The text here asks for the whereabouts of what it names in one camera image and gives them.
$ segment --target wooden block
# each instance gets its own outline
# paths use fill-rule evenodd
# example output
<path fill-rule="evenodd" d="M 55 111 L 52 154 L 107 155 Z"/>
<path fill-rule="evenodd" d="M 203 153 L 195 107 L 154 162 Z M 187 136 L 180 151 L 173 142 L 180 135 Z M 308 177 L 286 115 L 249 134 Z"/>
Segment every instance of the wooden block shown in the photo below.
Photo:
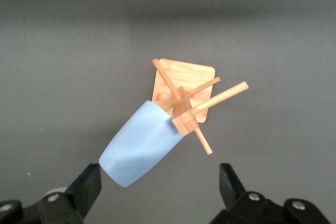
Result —
<path fill-rule="evenodd" d="M 215 69 L 208 66 L 196 65 L 174 60 L 160 59 L 160 64 L 171 79 L 175 87 L 183 86 L 186 92 L 189 92 L 204 83 L 211 81 L 215 77 Z M 210 99 L 212 86 L 192 95 L 190 97 L 191 106 L 196 106 Z M 174 102 L 174 96 L 170 89 L 165 84 L 161 75 L 156 72 L 152 102 L 161 108 L 169 108 Z M 170 109 L 167 113 L 172 116 L 173 110 Z M 206 120 L 207 110 L 196 114 L 198 123 L 203 123 Z"/>
<path fill-rule="evenodd" d="M 195 115 L 190 112 L 191 104 L 183 87 L 177 89 L 181 99 L 173 105 L 172 122 L 178 132 L 182 135 L 188 135 L 199 128 Z"/>

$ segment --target silver bolt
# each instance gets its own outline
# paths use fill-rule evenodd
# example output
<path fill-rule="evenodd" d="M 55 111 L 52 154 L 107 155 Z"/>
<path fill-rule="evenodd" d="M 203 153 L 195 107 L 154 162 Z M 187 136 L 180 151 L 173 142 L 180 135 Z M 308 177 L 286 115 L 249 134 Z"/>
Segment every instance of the silver bolt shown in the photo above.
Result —
<path fill-rule="evenodd" d="M 6 204 L 6 205 L 0 207 L 0 212 L 5 212 L 7 210 L 10 210 L 12 207 L 13 207 L 12 204 Z"/>
<path fill-rule="evenodd" d="M 257 195 L 256 193 L 250 193 L 250 194 L 248 195 L 248 197 L 249 197 L 251 200 L 254 200 L 254 201 L 259 201 L 259 200 L 260 200 L 259 195 Z"/>
<path fill-rule="evenodd" d="M 58 194 L 54 194 L 54 195 L 51 195 L 47 198 L 47 201 L 48 202 L 52 202 L 52 201 L 55 201 L 56 199 L 58 199 L 59 195 Z"/>
<path fill-rule="evenodd" d="M 295 207 L 296 209 L 299 209 L 299 210 L 305 210 L 305 206 L 302 202 L 299 202 L 299 201 L 293 201 L 292 202 L 292 206 Z"/>

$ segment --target gray background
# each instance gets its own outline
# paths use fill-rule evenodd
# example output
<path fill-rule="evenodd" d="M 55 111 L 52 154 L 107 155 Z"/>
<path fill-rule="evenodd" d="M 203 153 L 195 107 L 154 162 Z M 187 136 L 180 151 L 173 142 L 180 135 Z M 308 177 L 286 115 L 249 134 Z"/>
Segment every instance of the gray background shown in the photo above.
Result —
<path fill-rule="evenodd" d="M 213 66 L 248 91 L 133 185 L 102 172 L 86 223 L 209 223 L 218 167 L 336 223 L 336 0 L 0 0 L 0 200 L 68 186 L 150 100 L 153 58 Z"/>

